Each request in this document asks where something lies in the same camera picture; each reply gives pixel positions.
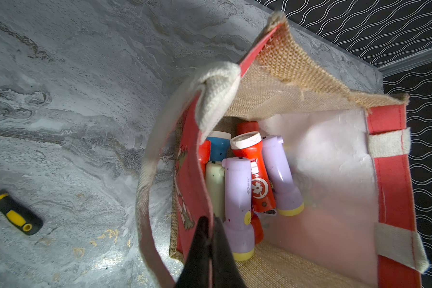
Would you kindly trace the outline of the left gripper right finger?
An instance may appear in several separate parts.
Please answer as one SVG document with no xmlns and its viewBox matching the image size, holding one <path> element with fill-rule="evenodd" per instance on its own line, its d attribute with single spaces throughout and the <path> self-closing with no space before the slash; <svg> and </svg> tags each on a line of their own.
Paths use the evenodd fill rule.
<svg viewBox="0 0 432 288">
<path fill-rule="evenodd" d="M 245 288 L 219 217 L 214 218 L 211 244 L 212 287 Z"/>
</svg>

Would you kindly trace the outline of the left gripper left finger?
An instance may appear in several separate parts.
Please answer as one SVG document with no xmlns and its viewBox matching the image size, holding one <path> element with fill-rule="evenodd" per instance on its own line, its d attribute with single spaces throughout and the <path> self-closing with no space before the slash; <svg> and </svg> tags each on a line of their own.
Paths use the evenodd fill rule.
<svg viewBox="0 0 432 288">
<path fill-rule="evenodd" d="M 175 284 L 176 288 L 209 287 L 210 248 L 209 220 L 207 217 L 200 217 L 188 258 Z"/>
</svg>

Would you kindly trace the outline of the purple flashlight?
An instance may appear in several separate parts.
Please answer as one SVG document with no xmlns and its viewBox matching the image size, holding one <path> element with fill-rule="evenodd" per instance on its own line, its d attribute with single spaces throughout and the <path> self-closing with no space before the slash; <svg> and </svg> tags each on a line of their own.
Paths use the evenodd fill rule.
<svg viewBox="0 0 432 288">
<path fill-rule="evenodd" d="M 225 235 L 234 259 L 250 259 L 255 249 L 255 233 L 251 224 L 251 162 L 247 158 L 223 160 L 225 169 Z"/>
<path fill-rule="evenodd" d="M 277 211 L 281 216 L 292 217 L 300 214 L 305 205 L 299 187 L 293 180 L 283 143 L 283 138 L 279 135 L 264 137 L 262 156 L 273 184 Z"/>
</svg>

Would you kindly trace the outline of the green flashlight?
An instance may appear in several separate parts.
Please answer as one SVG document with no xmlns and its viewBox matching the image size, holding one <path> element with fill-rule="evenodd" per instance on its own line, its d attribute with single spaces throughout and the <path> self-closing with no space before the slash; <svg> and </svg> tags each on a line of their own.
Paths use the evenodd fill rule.
<svg viewBox="0 0 432 288">
<path fill-rule="evenodd" d="M 206 164 L 206 189 L 211 198 L 213 213 L 222 222 L 225 221 L 225 169 L 221 162 Z"/>
</svg>

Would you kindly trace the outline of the blue white flashlight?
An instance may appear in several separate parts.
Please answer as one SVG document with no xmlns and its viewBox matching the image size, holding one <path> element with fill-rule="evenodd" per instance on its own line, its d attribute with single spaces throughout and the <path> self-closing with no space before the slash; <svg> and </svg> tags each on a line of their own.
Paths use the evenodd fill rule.
<svg viewBox="0 0 432 288">
<path fill-rule="evenodd" d="M 207 140 L 211 143 L 210 162 L 221 162 L 227 157 L 232 136 L 227 132 L 212 131 Z"/>
</svg>

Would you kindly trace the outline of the red flashlight top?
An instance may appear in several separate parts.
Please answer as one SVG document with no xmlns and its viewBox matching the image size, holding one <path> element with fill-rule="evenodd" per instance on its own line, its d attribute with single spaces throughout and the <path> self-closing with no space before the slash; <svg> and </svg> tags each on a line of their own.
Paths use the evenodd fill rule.
<svg viewBox="0 0 432 288">
<path fill-rule="evenodd" d="M 250 133 L 250 132 L 259 132 L 259 124 L 256 121 L 250 122 L 241 122 L 236 127 L 237 135 Z"/>
</svg>

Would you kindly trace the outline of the red jute Christmas tote bag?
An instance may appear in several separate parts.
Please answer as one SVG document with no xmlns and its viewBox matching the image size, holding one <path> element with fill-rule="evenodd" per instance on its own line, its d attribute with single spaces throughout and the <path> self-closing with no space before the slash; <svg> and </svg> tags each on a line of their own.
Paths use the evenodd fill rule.
<svg viewBox="0 0 432 288">
<path fill-rule="evenodd" d="M 158 116 L 139 172 L 139 248 L 157 287 L 175 280 L 152 236 L 149 192 L 161 150 L 178 131 L 185 147 L 183 180 L 175 181 L 172 255 L 185 261 L 195 227 L 183 220 L 215 219 L 196 146 L 213 128 L 232 132 L 258 120 L 287 141 L 293 179 L 305 212 L 265 220 L 266 240 L 253 259 L 235 266 L 250 288 L 419 288 L 429 261 L 416 228 L 408 162 L 407 94 L 351 90 L 298 45 L 283 13 L 270 15 L 238 64 L 214 62 L 175 91 Z"/>
</svg>

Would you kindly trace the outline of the small yellow black screwdriver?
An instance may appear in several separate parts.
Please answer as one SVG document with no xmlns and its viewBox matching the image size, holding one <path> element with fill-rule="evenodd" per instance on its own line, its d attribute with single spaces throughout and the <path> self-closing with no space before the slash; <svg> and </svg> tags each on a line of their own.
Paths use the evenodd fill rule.
<svg viewBox="0 0 432 288">
<path fill-rule="evenodd" d="M 31 236 L 43 227 L 43 220 L 26 206 L 11 197 L 9 192 L 0 190 L 0 213 L 23 234 Z"/>
</svg>

